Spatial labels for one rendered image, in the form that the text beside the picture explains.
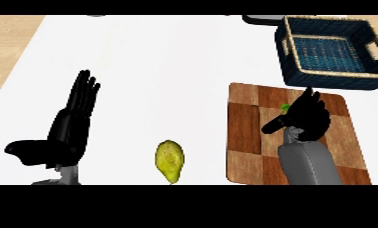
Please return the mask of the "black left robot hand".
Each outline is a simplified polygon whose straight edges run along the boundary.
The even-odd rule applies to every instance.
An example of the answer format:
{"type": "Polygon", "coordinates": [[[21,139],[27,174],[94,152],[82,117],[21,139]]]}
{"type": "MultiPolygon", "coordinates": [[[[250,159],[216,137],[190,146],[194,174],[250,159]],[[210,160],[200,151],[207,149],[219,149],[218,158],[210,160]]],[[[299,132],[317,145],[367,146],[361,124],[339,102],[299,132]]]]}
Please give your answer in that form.
{"type": "Polygon", "coordinates": [[[55,117],[46,140],[14,141],[5,152],[17,156],[26,166],[46,168],[76,166],[86,152],[91,117],[101,84],[82,70],[73,85],[69,103],[55,117]]]}

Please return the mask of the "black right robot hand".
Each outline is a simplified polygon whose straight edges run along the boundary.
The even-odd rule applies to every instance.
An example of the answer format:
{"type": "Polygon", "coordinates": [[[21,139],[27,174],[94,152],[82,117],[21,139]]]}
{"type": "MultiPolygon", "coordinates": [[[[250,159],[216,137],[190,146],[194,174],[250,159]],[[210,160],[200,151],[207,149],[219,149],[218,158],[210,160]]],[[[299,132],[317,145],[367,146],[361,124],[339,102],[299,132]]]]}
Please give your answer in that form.
{"type": "Polygon", "coordinates": [[[281,114],[262,128],[265,134],[275,133],[284,127],[302,129],[299,140],[318,141],[328,131],[331,124],[330,111],[325,102],[320,99],[320,92],[308,87],[302,96],[290,106],[289,112],[281,114]]]}

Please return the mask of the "yellow-green oval fruit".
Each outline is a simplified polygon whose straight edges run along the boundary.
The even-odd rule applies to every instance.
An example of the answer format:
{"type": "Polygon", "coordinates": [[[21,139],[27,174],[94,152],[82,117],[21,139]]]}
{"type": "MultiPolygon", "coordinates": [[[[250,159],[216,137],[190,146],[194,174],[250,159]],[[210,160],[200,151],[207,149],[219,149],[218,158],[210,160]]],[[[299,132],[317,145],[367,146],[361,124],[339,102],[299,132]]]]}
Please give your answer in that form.
{"type": "Polygon", "coordinates": [[[157,148],[156,166],[172,184],[179,181],[184,164],[185,153],[182,146],[175,141],[166,140],[157,148]]]}

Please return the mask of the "dark grey appliance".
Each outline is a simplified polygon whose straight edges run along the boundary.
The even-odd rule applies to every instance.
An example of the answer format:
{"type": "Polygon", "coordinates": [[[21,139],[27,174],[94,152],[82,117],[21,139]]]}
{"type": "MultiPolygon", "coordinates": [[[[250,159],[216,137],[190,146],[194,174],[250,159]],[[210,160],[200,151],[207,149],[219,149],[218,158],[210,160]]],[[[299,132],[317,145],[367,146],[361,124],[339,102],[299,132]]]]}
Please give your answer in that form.
{"type": "Polygon", "coordinates": [[[278,26],[284,16],[283,15],[244,15],[243,20],[249,24],[278,26]]]}

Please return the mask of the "checkered wooden cutting board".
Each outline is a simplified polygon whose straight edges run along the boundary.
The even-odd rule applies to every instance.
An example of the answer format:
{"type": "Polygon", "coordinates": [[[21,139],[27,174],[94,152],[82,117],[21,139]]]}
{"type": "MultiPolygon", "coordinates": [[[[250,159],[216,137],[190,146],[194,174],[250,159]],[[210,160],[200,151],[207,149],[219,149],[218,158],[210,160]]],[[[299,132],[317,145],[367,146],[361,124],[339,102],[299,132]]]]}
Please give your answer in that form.
{"type": "MultiPolygon", "coordinates": [[[[262,127],[281,114],[303,91],[232,83],[228,101],[227,178],[249,185],[287,185],[278,147],[284,130],[265,134],[262,127]]],[[[351,112],[342,95],[321,94],[331,113],[331,127],[321,143],[331,151],[345,185],[370,185],[371,178],[356,137],[351,112]]]]}

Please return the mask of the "dark blue wicker basket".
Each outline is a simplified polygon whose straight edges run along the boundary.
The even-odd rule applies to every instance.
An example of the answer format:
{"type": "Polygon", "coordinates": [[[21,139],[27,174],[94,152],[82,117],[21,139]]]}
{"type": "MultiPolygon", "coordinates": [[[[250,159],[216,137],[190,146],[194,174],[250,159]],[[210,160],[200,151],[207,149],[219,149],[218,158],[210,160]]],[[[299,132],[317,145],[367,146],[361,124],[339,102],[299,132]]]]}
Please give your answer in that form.
{"type": "Polygon", "coordinates": [[[275,42],[289,86],[378,89],[378,33],[365,19],[287,15],[275,42]]]}

